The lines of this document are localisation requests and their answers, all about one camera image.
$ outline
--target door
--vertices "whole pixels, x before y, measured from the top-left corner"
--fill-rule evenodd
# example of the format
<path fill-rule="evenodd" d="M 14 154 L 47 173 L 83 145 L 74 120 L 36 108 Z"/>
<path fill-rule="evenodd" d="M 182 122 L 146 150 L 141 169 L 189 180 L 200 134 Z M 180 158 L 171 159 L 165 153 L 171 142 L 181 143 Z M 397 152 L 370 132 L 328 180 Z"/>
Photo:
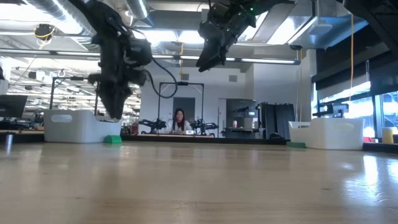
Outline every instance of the door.
<path fill-rule="evenodd" d="M 177 108 L 184 110 L 185 120 L 190 124 L 195 122 L 195 98 L 174 97 L 173 99 L 173 115 Z"/>

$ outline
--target ceiling duct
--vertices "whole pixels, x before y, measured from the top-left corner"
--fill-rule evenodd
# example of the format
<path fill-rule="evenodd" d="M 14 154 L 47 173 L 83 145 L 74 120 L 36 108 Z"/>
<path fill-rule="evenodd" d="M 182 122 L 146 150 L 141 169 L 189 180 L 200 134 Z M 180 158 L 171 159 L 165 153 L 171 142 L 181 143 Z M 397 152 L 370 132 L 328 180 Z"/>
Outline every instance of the ceiling duct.
<path fill-rule="evenodd" d="M 146 0 L 126 0 L 127 8 L 135 19 L 145 19 L 149 13 L 149 6 Z"/>
<path fill-rule="evenodd" d="M 90 26 L 84 15 L 68 0 L 23 0 L 58 21 L 57 27 L 66 34 L 94 36 L 95 30 Z M 72 38 L 87 50 L 94 50 L 98 45 L 91 43 L 91 37 Z"/>

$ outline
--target metal frame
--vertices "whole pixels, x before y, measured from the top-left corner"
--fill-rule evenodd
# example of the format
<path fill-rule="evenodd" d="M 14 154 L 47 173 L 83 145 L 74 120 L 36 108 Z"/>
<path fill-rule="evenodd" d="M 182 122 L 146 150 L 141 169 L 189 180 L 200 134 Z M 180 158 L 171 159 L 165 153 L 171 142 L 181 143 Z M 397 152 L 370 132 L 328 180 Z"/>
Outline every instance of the metal frame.
<path fill-rule="evenodd" d="M 175 85 L 174 82 L 160 82 L 159 83 L 159 93 L 161 94 L 161 89 L 163 84 L 173 84 Z M 188 82 L 177 82 L 177 86 L 189 86 L 189 85 L 200 85 L 201 86 L 201 120 L 203 120 L 203 100 L 205 96 L 205 84 L 203 83 L 188 83 Z M 159 94 L 159 99 L 157 102 L 157 119 L 160 118 L 160 94 Z"/>
<path fill-rule="evenodd" d="M 54 101 L 54 90 L 55 90 L 55 81 L 58 79 L 62 80 L 72 80 L 72 81 L 83 81 L 87 80 L 88 78 L 85 77 L 52 77 L 52 84 L 51 84 L 51 95 L 50 95 L 50 110 L 52 110 L 52 105 Z M 98 91 L 95 91 L 95 106 L 94 106 L 94 115 L 97 115 L 97 107 L 98 107 Z"/>

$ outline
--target ceiling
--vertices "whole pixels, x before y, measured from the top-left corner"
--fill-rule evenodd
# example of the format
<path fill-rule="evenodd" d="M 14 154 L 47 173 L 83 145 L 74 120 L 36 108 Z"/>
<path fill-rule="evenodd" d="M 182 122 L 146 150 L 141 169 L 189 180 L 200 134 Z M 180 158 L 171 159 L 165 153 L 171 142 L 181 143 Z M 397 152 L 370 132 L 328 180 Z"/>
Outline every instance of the ceiling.
<path fill-rule="evenodd" d="M 61 4 L 66 0 L 54 0 Z M 106 4 L 114 8 L 123 17 L 125 23 L 129 24 L 131 21 L 131 13 L 127 12 L 125 0 L 104 0 Z M 152 32 L 156 30 L 157 35 L 153 38 L 166 38 L 166 33 L 172 33 L 176 38 L 181 39 L 183 32 L 191 32 L 188 40 L 199 40 L 197 30 L 199 23 L 206 18 L 208 12 L 207 1 L 201 0 L 148 0 L 147 1 L 150 13 L 149 16 L 141 21 L 134 21 L 136 28 L 144 32 Z M 287 43 L 294 45 L 302 45 L 305 48 L 327 48 L 345 39 L 350 33 L 350 20 L 347 19 L 348 12 L 344 10 L 340 3 L 335 0 L 323 0 L 322 4 L 317 6 L 316 1 L 298 0 L 290 1 L 288 4 L 279 4 L 271 8 L 263 17 L 257 18 L 257 29 L 247 30 L 244 35 L 238 39 L 238 42 L 233 45 L 228 53 L 229 57 L 244 57 L 244 58 L 276 58 L 276 59 L 296 59 L 296 52 L 291 50 Z M 309 32 L 317 28 L 319 23 L 331 24 L 333 32 L 325 35 L 310 35 Z M 51 24 L 58 27 L 54 33 L 53 38 L 49 44 L 43 46 L 45 50 L 67 50 L 74 52 L 87 51 L 84 46 L 76 41 L 78 32 L 66 33 L 65 24 L 60 24 L 50 14 L 45 14 L 34 6 L 26 4 L 1 4 L 0 3 L 0 48 L 10 49 L 39 49 L 42 44 L 33 35 L 33 30 L 39 24 Z M 366 22 L 356 18 L 356 30 L 360 30 L 366 25 Z M 166 52 L 174 52 L 178 54 L 183 50 L 184 55 L 200 55 L 203 48 L 202 43 L 189 44 L 186 42 L 181 46 L 175 45 L 163 39 L 161 41 Z M 36 87 L 34 90 L 25 90 L 25 84 L 43 84 L 38 80 L 29 79 L 28 72 L 23 72 L 26 67 L 32 62 L 32 58 L 16 57 L 13 60 L 15 67 L 20 66 L 20 70 L 13 70 L 11 75 L 11 83 L 18 80 L 17 84 L 21 86 L 13 86 L 13 92 L 26 93 L 42 93 L 48 94 L 47 86 Z M 179 63 L 166 63 L 169 67 L 179 67 Z M 195 61 L 184 61 L 184 67 L 194 67 Z M 238 68 L 242 72 L 250 67 L 248 63 L 226 63 L 225 67 Z M 100 68 L 97 65 L 97 60 L 71 60 L 71 59 L 51 59 L 51 58 L 36 58 L 29 70 L 44 70 L 46 73 L 58 73 L 64 69 L 70 73 L 67 75 L 82 75 L 86 77 L 91 72 L 99 72 Z M 87 85 L 86 83 L 78 83 L 72 81 L 64 81 L 67 85 Z M 66 86 L 61 85 L 56 89 L 57 94 L 71 95 L 70 91 L 66 90 Z M 79 88 L 79 93 L 76 95 L 86 95 L 92 97 L 94 88 Z M 129 98 L 127 103 L 132 103 L 130 108 L 139 108 L 137 102 L 140 101 L 139 90 L 133 97 Z M 33 100 L 40 96 L 31 96 Z M 62 102 L 59 105 L 71 103 L 71 100 L 63 99 L 59 96 Z M 43 105 L 46 105 L 47 99 L 43 96 Z M 90 100 L 77 100 L 79 106 L 93 106 Z"/>

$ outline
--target woman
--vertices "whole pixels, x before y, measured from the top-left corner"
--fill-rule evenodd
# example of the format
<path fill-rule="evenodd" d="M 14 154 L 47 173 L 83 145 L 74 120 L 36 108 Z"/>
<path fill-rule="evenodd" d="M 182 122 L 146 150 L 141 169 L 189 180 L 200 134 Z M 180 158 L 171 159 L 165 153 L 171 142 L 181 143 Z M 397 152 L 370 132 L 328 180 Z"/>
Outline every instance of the woman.
<path fill-rule="evenodd" d="M 167 129 L 170 132 L 184 132 L 185 130 L 192 130 L 189 122 L 185 120 L 184 110 L 181 108 L 175 109 L 174 117 L 167 123 Z"/>

